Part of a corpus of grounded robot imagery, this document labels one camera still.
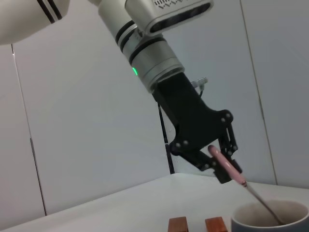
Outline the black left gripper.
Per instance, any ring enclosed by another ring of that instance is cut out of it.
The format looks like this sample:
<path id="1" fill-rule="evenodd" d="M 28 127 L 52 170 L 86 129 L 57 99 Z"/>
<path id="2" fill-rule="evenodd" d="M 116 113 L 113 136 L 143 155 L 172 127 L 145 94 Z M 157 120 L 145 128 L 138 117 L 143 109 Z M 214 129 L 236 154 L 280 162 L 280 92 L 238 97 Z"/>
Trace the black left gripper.
<path id="1" fill-rule="evenodd" d="M 215 158 L 210 158 L 200 151 L 218 140 L 221 153 L 242 173 L 236 160 L 232 159 L 238 146 L 230 111 L 210 109 L 182 72 L 156 84 L 154 99 L 175 128 L 176 135 L 170 143 L 173 155 L 180 155 L 202 172 L 213 169 L 219 182 L 224 184 L 231 181 L 227 171 Z"/>

